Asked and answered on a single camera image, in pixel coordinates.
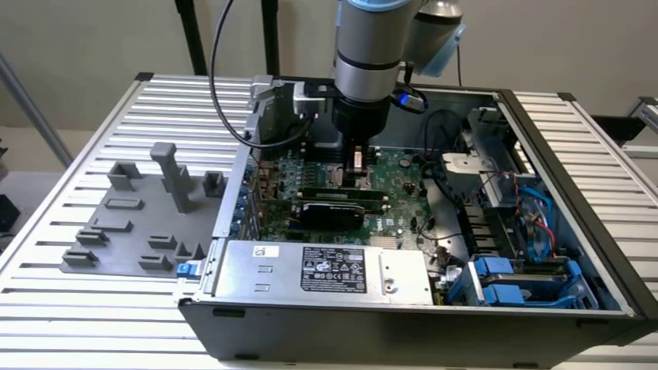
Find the black tripod leg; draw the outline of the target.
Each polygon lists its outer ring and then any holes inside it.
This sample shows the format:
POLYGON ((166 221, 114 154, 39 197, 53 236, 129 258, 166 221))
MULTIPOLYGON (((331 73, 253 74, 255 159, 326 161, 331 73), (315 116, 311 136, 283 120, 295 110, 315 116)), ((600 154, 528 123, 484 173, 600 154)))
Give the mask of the black tripod leg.
POLYGON ((261 5, 267 73, 278 76, 281 74, 279 0, 261 0, 261 5))
POLYGON ((182 28, 186 36, 191 65, 197 76, 209 75, 207 62, 205 60, 205 48, 201 38, 199 22, 195 13, 194 0, 174 0, 177 12, 182 21, 182 28))

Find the blue USB connector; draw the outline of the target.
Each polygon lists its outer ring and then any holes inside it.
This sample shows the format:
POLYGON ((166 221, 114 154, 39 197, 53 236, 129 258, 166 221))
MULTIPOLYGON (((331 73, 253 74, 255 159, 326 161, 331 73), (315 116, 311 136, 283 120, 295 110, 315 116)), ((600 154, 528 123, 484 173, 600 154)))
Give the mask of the blue USB connector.
POLYGON ((422 93, 397 89, 392 94, 392 103, 413 114, 424 114, 428 111, 428 99, 422 93))

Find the aluminium frame with black plate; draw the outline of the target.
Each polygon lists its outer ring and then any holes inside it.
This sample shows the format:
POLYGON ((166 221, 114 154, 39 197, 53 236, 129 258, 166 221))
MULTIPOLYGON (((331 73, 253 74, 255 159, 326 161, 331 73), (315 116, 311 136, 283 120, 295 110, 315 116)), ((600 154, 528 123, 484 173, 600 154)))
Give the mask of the aluminium frame with black plate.
POLYGON ((625 116, 594 115, 593 119, 632 158, 658 159, 658 140, 648 145, 633 144, 644 130, 658 136, 658 98, 640 96, 625 116))

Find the green motherboard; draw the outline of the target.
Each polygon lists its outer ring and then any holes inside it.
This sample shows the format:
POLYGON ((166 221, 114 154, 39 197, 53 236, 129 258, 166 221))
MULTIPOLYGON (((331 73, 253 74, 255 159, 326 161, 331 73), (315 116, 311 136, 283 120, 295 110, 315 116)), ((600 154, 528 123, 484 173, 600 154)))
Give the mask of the green motherboard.
POLYGON ((258 236, 265 241, 374 245, 402 249, 416 241, 432 216, 428 170, 416 150, 377 146, 370 166, 372 190, 326 186, 325 165, 341 165, 338 151, 302 147, 266 153, 258 162, 258 236), (306 230, 298 213, 306 203, 365 208, 360 230, 306 230))

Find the CPU socket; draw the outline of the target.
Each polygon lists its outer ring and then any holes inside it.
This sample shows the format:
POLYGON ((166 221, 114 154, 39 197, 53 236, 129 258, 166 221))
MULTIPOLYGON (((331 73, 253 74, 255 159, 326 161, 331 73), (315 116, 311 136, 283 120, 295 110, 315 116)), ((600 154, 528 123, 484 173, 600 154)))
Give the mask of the CPU socket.
MULTIPOLYGON (((321 172, 325 174, 325 182, 327 187, 343 187, 343 167, 341 165, 327 164, 325 165, 325 168, 321 172)), ((373 172, 368 170, 364 177, 355 178, 355 184, 351 186, 351 188, 357 188, 360 190, 372 190, 372 174, 373 172)))

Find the black graphics card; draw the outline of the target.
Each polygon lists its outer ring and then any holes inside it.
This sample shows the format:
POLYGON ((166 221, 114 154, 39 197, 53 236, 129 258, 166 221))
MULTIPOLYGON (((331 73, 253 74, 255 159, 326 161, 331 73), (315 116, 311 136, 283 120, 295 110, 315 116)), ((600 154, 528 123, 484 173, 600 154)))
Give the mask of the black graphics card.
POLYGON ((306 230, 360 230, 365 223, 365 208, 343 203, 306 203, 298 220, 306 230))

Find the silver power supply unit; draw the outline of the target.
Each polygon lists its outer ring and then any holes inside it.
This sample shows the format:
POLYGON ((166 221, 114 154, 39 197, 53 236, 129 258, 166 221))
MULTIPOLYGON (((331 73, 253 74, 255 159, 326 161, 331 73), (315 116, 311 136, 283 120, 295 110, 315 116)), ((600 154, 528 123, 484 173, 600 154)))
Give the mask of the silver power supply unit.
POLYGON ((257 304, 430 305, 421 251, 234 240, 213 296, 257 304))

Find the silver metal drive bracket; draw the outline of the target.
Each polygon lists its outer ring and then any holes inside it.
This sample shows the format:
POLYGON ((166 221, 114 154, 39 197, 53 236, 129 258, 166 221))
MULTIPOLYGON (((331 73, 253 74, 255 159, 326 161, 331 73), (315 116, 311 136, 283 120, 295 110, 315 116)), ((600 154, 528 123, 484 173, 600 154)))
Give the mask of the silver metal drive bracket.
POLYGON ((457 149, 442 154, 449 188, 457 200, 484 207, 513 208, 516 186, 533 181, 505 142, 512 127, 500 110, 481 107, 468 115, 457 149))

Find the grey metal post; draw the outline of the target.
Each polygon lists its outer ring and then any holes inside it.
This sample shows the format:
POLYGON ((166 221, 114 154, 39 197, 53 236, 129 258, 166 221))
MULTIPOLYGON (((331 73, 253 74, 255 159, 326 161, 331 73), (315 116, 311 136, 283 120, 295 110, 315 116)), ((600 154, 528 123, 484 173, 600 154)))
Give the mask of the grey metal post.
POLYGON ((74 162, 69 147, 47 121, 33 97, 0 52, 0 80, 65 168, 74 162))

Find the blue case latch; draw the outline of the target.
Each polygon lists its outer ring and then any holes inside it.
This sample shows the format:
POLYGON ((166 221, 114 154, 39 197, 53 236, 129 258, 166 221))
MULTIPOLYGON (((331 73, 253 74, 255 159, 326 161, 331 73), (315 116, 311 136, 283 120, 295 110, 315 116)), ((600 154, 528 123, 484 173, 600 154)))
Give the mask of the blue case latch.
POLYGON ((199 280, 205 262, 201 260, 183 261, 177 266, 177 278, 199 280))

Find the blue drive carrier frame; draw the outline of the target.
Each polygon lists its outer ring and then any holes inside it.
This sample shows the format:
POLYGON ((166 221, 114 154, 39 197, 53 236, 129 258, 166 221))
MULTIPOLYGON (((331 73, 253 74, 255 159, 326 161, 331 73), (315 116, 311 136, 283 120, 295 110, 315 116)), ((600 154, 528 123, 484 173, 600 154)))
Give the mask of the blue drive carrier frame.
POLYGON ((544 249, 542 256, 554 257, 557 241, 553 232, 553 201, 538 190, 529 186, 521 186, 520 191, 536 199, 538 208, 542 207, 545 209, 545 211, 540 212, 544 221, 536 221, 536 225, 546 232, 550 240, 550 246, 544 249))

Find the black box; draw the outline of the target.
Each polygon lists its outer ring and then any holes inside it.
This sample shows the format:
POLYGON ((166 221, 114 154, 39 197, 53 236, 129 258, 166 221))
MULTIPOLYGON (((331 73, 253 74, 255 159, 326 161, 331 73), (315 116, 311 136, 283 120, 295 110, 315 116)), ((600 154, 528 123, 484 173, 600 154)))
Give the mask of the black box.
POLYGON ((11 231, 19 216, 19 208, 12 203, 7 195, 0 194, 0 234, 11 231))

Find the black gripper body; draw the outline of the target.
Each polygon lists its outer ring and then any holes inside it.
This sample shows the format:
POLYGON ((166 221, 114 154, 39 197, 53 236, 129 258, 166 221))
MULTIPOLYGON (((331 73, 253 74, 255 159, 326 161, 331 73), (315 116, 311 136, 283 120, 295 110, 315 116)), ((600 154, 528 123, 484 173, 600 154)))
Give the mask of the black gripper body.
POLYGON ((331 120, 342 134, 343 148, 364 146, 388 124, 390 99, 365 103, 339 97, 334 99, 331 120))

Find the blue disk bay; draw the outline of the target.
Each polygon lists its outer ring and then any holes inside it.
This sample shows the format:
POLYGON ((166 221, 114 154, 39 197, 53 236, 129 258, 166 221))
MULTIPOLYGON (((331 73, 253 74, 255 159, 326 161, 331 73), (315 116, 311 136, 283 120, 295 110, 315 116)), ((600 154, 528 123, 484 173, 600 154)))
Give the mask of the blue disk bay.
POLYGON ((477 257, 452 281, 445 303, 510 308, 598 310, 580 264, 565 258, 532 264, 477 257))

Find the black open PC case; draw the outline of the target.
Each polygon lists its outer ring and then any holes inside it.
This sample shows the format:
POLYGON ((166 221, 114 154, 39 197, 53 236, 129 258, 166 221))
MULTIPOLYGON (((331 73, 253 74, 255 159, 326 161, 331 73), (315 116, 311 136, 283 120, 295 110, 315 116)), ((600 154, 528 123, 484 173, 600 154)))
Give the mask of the black open PC case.
POLYGON ((338 94, 327 85, 323 114, 310 133, 279 149, 239 148, 226 177, 213 243, 199 280, 178 278, 177 306, 209 354, 221 360, 331 364, 552 368, 600 345, 622 346, 658 330, 658 297, 622 248, 658 242, 658 189, 585 112, 557 93, 413 86, 429 101, 424 114, 392 107, 370 141, 416 150, 428 170, 432 216, 402 249, 425 256, 433 304, 305 305, 223 301, 213 296, 226 246, 258 236, 258 162, 266 153, 302 147, 338 151, 342 134, 331 113, 338 94), (442 154, 457 149, 473 109, 500 110, 512 127, 505 142, 533 181, 516 186, 513 208, 457 200, 442 154), (536 199, 553 201, 556 256, 544 257, 549 235, 536 199), (538 264, 576 261, 598 299, 598 310, 478 307, 445 303, 452 281, 477 257, 538 264))

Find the grey parts rack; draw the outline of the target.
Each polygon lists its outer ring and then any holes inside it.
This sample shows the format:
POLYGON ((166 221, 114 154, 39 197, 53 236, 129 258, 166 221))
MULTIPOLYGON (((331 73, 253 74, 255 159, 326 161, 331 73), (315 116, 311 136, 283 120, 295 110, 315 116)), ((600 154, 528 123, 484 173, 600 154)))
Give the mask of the grey parts rack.
POLYGON ((206 258, 226 177, 218 171, 193 176, 175 153, 174 143, 153 146, 159 173, 115 163, 110 189, 62 256, 62 272, 174 278, 179 263, 206 258))

